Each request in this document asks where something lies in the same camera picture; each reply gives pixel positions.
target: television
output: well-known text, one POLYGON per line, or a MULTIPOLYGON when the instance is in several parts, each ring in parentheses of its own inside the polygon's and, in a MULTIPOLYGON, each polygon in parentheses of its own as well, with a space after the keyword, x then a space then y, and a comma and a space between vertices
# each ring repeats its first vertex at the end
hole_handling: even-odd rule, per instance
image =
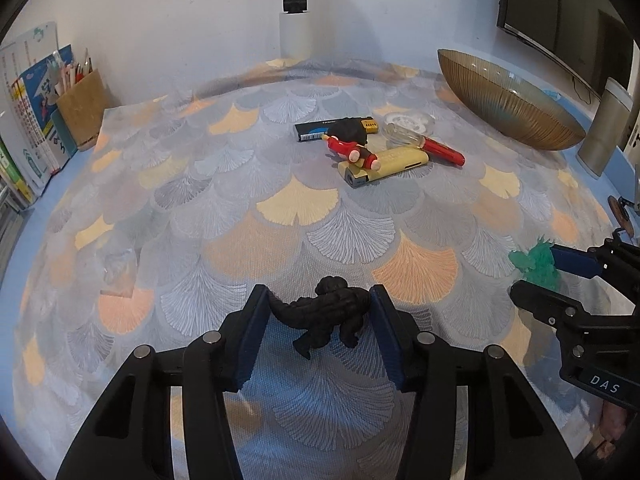
POLYGON ((598 95, 609 77, 629 84, 634 40, 609 0, 500 0, 498 27, 598 95))

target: patterned tablecloth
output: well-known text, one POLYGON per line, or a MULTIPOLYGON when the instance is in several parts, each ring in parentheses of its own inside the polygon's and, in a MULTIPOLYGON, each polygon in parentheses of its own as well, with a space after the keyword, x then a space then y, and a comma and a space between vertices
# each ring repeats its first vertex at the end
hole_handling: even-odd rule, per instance
MULTIPOLYGON (((370 136, 371 151, 385 138, 370 136)), ((50 218, 15 329, 18 440, 53 478, 93 403, 141 343, 184 346, 240 309, 256 283, 283 300, 325 275, 383 283, 422 329, 452 344, 503 345, 572 451, 600 403, 558 377, 550 328, 517 312, 507 258, 539 237, 586 248, 612 227, 561 153, 502 136, 463 107, 441 75, 358 61, 278 60, 105 114, 92 159, 50 218), (434 137, 466 156, 359 189, 322 141, 293 124, 421 110, 434 137)), ((610 312, 595 281, 562 290, 610 312)), ((394 478, 413 396, 386 378, 369 322, 355 350, 331 343, 310 362, 300 332, 271 319, 252 380, 226 396, 245 478, 394 478)), ((459 398, 464 400, 460 390, 459 398)), ((177 478, 186 478, 180 390, 172 392, 177 478)), ((456 463, 466 430, 459 403, 456 463)))

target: green dinosaur toy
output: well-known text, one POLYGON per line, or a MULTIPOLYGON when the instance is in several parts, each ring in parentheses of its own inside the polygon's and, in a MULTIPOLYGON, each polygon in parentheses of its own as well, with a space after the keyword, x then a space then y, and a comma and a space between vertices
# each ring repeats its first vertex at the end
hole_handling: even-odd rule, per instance
POLYGON ((560 287, 560 274, 554 267, 551 245, 553 245, 551 241, 539 238, 529 254, 523 251, 511 251, 509 259, 522 272, 525 281, 557 292, 560 287))

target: cardboard box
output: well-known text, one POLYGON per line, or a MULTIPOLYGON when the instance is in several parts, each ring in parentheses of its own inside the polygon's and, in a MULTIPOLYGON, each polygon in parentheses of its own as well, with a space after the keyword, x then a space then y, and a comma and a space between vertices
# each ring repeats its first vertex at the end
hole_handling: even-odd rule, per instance
POLYGON ((110 107, 100 73, 94 70, 82 78, 59 97, 57 104, 78 149, 95 145, 104 111, 110 107))

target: silver screw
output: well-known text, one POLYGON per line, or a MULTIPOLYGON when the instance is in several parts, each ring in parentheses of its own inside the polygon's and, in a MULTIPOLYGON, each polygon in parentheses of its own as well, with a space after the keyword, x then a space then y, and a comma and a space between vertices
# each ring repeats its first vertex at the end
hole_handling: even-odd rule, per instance
POLYGON ((502 359, 504 357, 504 349, 498 345, 489 346, 486 352, 489 354, 489 357, 493 357, 494 359, 502 359))
POLYGON ((138 359, 142 359, 143 357, 146 357, 149 354, 151 354, 151 348, 149 347, 149 345, 137 346, 136 349, 133 351, 133 355, 135 355, 138 359))
POLYGON ((202 336, 202 340, 205 343, 209 343, 210 345, 213 345, 213 343, 217 343, 221 338, 222 334, 220 334, 220 332, 218 332, 217 330, 210 330, 209 332, 205 332, 202 336))
POLYGON ((434 336, 431 332, 420 332, 417 335, 418 343, 422 343, 423 345, 432 345, 436 342, 436 336, 434 336))

